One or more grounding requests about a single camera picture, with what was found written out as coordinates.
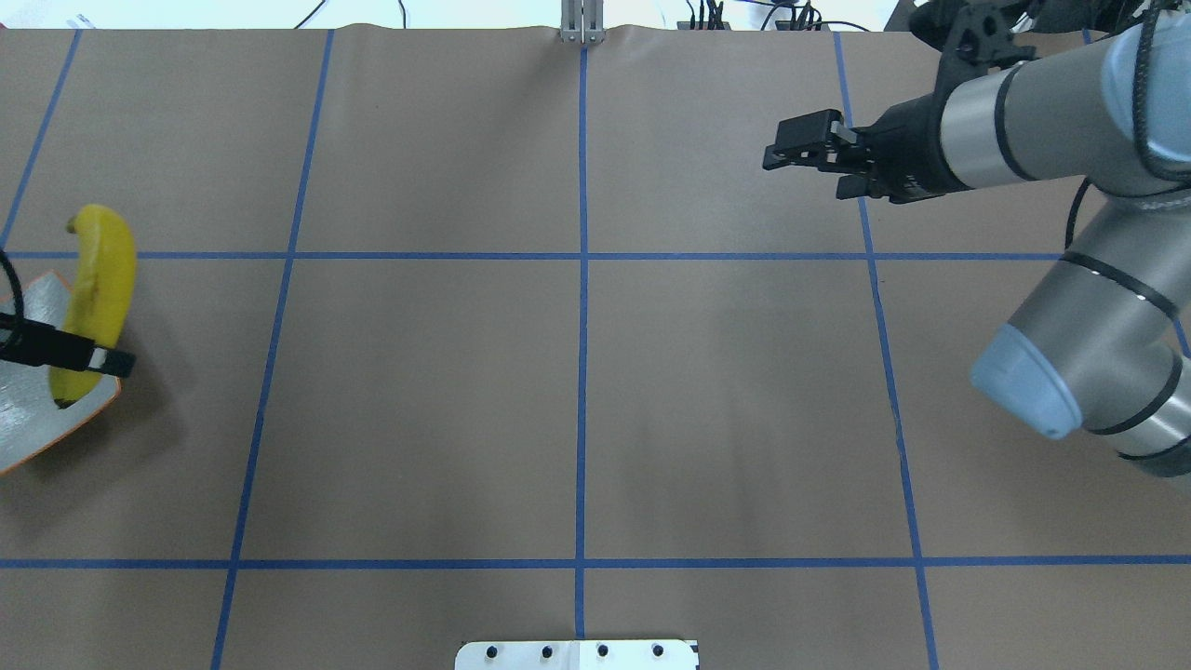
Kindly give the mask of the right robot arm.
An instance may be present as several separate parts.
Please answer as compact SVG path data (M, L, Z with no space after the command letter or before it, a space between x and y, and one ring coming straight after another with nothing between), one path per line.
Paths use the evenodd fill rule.
M836 196L923 202L1081 179L1064 250L969 370L1047 438L1084 430L1187 490L1187 355L1162 338L1187 308L1187 11L1149 4L1118 33L1050 57L1008 10L956 4L927 35L931 93L852 127L782 120L762 167L838 176Z

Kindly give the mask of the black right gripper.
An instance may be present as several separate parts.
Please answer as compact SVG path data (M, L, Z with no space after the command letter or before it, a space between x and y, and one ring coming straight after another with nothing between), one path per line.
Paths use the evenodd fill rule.
M836 199L888 199L913 203L969 190L942 152L944 99L923 95L886 109L877 123L849 129L838 109L821 109L782 120L763 150L762 169L807 167L818 171L853 171L858 149L866 168L838 179Z

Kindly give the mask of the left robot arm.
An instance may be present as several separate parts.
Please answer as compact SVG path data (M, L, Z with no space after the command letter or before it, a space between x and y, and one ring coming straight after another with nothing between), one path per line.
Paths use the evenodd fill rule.
M131 376L137 362L135 355L100 346L85 336L71 334L51 324L26 317L24 289L7 253L1 253L1 263L4 263L4 275L13 292L11 313L1 314L1 327L4 327L1 359L27 368L49 367L75 372L99 372L116 378Z

